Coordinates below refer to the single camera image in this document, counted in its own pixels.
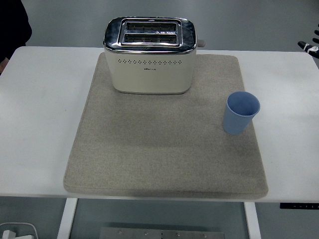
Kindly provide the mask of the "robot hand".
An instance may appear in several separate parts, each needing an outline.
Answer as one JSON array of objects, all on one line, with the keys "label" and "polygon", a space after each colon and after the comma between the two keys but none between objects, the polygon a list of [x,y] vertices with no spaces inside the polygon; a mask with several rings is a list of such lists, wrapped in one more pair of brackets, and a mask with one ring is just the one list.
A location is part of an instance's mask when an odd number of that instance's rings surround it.
[{"label": "robot hand", "polygon": [[316,29],[314,31],[316,37],[313,38],[313,43],[317,44],[317,45],[311,45],[308,44],[304,41],[299,41],[298,42],[298,46],[304,50],[307,54],[309,54],[310,56],[312,56],[313,58],[318,59],[319,58],[319,30]]}]

